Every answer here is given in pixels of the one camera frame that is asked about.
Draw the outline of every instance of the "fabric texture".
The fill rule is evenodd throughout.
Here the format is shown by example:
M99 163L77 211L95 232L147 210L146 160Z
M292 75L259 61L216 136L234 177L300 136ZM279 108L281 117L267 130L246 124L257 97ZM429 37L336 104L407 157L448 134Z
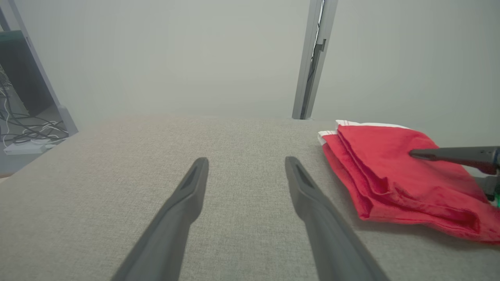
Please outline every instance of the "fabric texture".
M109 280L193 161L209 160L181 281L318 280L285 157L297 157L391 280L493 280L498 247L362 221L316 134L333 122L130 116L84 130L0 184L0 280Z
M438 148L425 134L339 125L336 134L322 138L325 156L362 220L425 224L459 238L500 243L500 210L462 166L408 155Z

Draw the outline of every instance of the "gray fabric surface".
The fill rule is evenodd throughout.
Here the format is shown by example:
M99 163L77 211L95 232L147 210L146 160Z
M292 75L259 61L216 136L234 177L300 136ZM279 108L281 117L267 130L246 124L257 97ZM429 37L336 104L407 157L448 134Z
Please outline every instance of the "gray fabric surface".
M316 134L333 122L152 116L78 133L0 184L0 280L109 280L192 162L208 157L180 280L317 280L293 209L297 157L392 280L494 280L496 246L357 218Z

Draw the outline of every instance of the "white wall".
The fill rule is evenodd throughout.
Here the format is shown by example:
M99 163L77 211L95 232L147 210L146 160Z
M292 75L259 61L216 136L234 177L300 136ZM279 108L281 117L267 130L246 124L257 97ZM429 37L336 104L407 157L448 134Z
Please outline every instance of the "white wall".
M312 118L500 145L500 1L339 0Z
M78 129L135 113L290 118L308 0L15 0Z

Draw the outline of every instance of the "cable bundle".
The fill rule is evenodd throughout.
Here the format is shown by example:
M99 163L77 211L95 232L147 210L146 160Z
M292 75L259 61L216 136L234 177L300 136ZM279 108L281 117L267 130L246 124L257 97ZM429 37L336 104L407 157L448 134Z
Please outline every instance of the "cable bundle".
M1 134L0 132L0 137L2 138L2 142L5 147L7 147L6 142L9 141L12 141L14 144L23 144L27 142L33 142L35 144L53 144L63 141L67 137L69 137L66 129L60 126L62 121L48 121L40 117L33 117L26 114L12 112L11 101L9 96L7 95L7 91L2 83L0 83L0 86L2 88L2 90L0 90L0 94L5 98L3 108L5 109L5 112L7 114L6 117L3 116L3 114L0 114L0 119L4 120L7 125L7 133ZM20 122L21 119L38 119L44 121L44 123L24 125ZM23 127L24 130L21 134L10 133L9 124Z

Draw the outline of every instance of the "red cloth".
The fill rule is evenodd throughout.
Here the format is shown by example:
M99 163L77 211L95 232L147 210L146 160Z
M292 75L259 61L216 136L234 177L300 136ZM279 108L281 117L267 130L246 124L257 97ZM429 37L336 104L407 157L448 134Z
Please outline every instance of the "red cloth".
M425 224L459 238L500 244L500 210L460 165L408 155L436 149L405 128L338 126L323 151L362 220Z

